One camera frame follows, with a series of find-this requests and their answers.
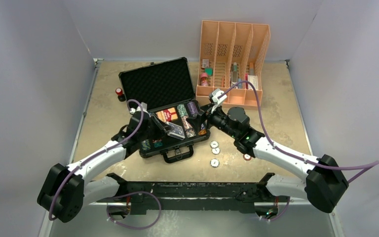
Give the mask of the blue playing card deck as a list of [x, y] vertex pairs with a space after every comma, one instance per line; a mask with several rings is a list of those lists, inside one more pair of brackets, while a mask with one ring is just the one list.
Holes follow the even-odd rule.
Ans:
[[184, 140], [186, 138], [183, 128], [177, 124], [166, 122], [166, 125], [164, 128], [166, 130], [166, 134], [169, 137], [176, 138], [179, 140]]

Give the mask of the red playing card deck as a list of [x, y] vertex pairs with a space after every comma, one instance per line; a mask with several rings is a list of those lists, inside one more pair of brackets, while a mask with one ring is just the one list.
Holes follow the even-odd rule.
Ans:
[[172, 122], [179, 118], [174, 107], [158, 111], [155, 114], [162, 122]]

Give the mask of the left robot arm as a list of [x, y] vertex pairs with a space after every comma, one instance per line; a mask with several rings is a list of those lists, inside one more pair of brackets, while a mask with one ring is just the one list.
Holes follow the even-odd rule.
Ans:
[[166, 136], [171, 126], [148, 112], [136, 112], [103, 147], [69, 165], [52, 166], [39, 192], [37, 203], [48, 211], [48, 219], [71, 221], [81, 210], [85, 188], [108, 167], [140, 149], [147, 139]]

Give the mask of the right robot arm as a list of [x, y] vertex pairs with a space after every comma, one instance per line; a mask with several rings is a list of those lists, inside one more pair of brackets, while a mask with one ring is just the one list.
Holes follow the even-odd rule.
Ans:
[[318, 210], [331, 213], [349, 187], [333, 157], [306, 155], [268, 140], [250, 125], [242, 107], [232, 107], [225, 113], [221, 107], [214, 110], [212, 105], [206, 105], [187, 118], [187, 122], [196, 129], [201, 125], [214, 126], [232, 137], [242, 154], [266, 160], [294, 174], [294, 177], [270, 175], [257, 188], [259, 198], [264, 201], [275, 196], [302, 198]]

